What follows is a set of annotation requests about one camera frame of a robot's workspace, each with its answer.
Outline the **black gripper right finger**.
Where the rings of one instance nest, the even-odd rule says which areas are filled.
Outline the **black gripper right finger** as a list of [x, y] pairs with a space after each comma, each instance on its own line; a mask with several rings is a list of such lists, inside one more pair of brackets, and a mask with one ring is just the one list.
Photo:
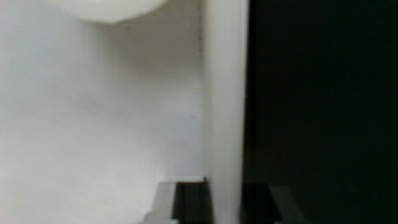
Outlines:
[[285, 185], [243, 185], [239, 217], [241, 224], [309, 224]]

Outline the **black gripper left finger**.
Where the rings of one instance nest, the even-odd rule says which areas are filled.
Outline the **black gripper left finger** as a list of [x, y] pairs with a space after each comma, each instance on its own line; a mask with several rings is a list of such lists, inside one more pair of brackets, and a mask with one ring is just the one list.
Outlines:
[[205, 181], [157, 184], [150, 211], [141, 224], [213, 224]]

